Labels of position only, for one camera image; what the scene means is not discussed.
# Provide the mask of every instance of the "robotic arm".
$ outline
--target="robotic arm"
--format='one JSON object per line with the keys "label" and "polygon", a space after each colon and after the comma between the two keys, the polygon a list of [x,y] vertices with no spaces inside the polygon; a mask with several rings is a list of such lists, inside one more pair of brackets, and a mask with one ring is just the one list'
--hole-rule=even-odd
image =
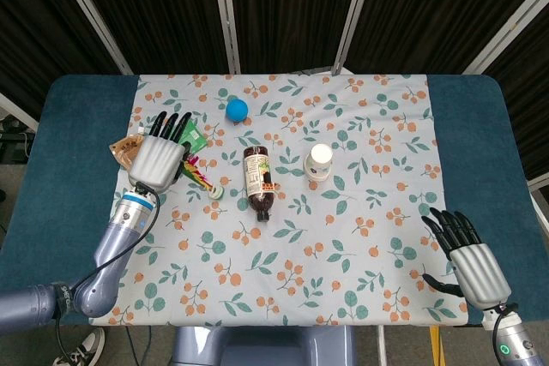
{"label": "robotic arm", "polygon": [[482,326],[492,332],[492,346],[498,363],[505,366],[544,366],[528,332],[516,313],[515,304],[507,304],[511,294],[496,257],[467,217],[456,212],[439,212],[431,208],[438,224],[427,217],[446,257],[452,263],[459,285],[445,285],[424,274],[428,285],[459,297],[465,297],[476,309],[483,310]]}
{"label": "robotic arm", "polygon": [[[73,285],[34,285],[0,292],[0,335],[43,326],[71,310],[101,317],[112,309],[131,250],[147,235],[158,215],[158,193],[178,179],[189,155],[190,144],[177,142],[190,113],[173,130],[177,117],[177,113],[171,115],[160,132],[166,118],[166,112],[161,112],[145,137],[128,174],[133,188],[118,204],[95,251],[96,268]],[[143,231],[155,207],[154,218]]]}

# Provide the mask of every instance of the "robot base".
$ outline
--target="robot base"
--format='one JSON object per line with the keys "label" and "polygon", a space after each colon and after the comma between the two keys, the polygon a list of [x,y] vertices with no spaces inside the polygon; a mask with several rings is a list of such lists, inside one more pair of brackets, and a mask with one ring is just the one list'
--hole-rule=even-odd
{"label": "robot base", "polygon": [[170,366],[355,366],[353,329],[178,327]]}

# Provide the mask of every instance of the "white pole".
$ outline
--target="white pole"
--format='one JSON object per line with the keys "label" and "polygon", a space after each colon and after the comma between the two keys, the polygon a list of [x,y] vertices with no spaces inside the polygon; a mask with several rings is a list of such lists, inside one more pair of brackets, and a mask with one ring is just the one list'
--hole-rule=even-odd
{"label": "white pole", "polygon": [[532,200],[532,204],[534,205],[535,214],[538,217],[541,228],[545,232],[546,236],[549,237],[549,222],[547,222],[545,214],[543,214],[543,212],[541,211],[540,205],[538,205],[538,202],[535,200],[532,194],[530,194],[530,199]]}
{"label": "white pole", "polygon": [[231,34],[229,33],[229,20],[226,13],[225,0],[217,0],[220,8],[221,30],[223,31],[223,40],[225,41],[226,60],[229,66],[229,73],[236,73],[234,68],[234,54],[232,53]]}
{"label": "white pole", "polygon": [[229,33],[231,34],[232,54],[234,56],[234,69],[237,75],[240,75],[240,55],[238,54],[237,27],[234,20],[234,8],[232,0],[225,0],[226,13],[228,17]]}
{"label": "white pole", "polygon": [[26,113],[21,107],[9,100],[6,96],[0,93],[0,107],[17,117],[21,122],[25,123],[30,129],[38,130],[38,122]]}
{"label": "white pole", "polygon": [[494,35],[492,40],[480,51],[479,55],[463,71],[464,75],[479,75],[498,58],[510,43],[524,30],[549,0],[525,0],[516,12]]}
{"label": "white pole", "polygon": [[109,52],[114,63],[118,66],[120,73],[123,75],[133,75],[130,65],[126,61],[124,55],[118,48],[117,42],[112,36],[111,31],[106,26],[105,21],[101,17],[100,12],[95,7],[93,0],[76,0],[82,12],[89,20],[95,32],[103,42],[103,45]]}
{"label": "white pole", "polygon": [[387,348],[385,347],[385,329],[383,325],[376,326],[377,331],[377,355],[379,366],[387,366]]}
{"label": "white pole", "polygon": [[547,185],[549,185],[549,172],[537,176],[532,180],[528,180],[528,190],[530,190],[530,192],[535,192]]}
{"label": "white pole", "polygon": [[357,27],[359,21],[360,11],[364,5],[364,0],[351,0],[349,10],[347,11],[347,19],[345,20],[345,26],[341,33],[340,45],[335,54],[334,66],[332,67],[332,75],[338,75],[343,68],[343,63],[347,59],[347,53],[349,52],[349,46],[353,40],[354,30]]}

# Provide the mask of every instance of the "yellow pole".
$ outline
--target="yellow pole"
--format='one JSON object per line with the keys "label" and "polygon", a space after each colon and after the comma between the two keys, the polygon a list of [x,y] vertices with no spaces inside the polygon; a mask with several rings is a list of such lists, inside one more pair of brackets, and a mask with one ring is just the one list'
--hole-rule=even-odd
{"label": "yellow pole", "polygon": [[431,334],[431,347],[432,347],[432,361],[435,366],[446,366],[444,360],[443,341],[440,337],[440,327],[429,326],[429,333]]}

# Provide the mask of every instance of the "blue padding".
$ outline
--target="blue padding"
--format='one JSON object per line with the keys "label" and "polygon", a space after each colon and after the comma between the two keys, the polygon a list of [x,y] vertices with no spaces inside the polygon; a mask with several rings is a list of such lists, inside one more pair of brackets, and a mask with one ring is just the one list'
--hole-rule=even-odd
{"label": "blue padding", "polygon": [[499,85],[481,75],[433,75],[429,90],[446,207],[464,212],[488,243],[521,318],[547,319],[549,257]]}
{"label": "blue padding", "polygon": [[94,268],[118,174],[109,144],[126,136],[137,79],[68,75],[51,86],[0,251],[0,289],[69,282]]}
{"label": "blue padding", "polygon": [[[136,84],[70,75],[51,87],[0,252],[0,289],[71,281],[94,267],[117,181],[109,144],[126,135]],[[431,75],[429,88],[448,209],[469,216],[491,246],[521,316],[549,318],[549,259],[498,84]]]}

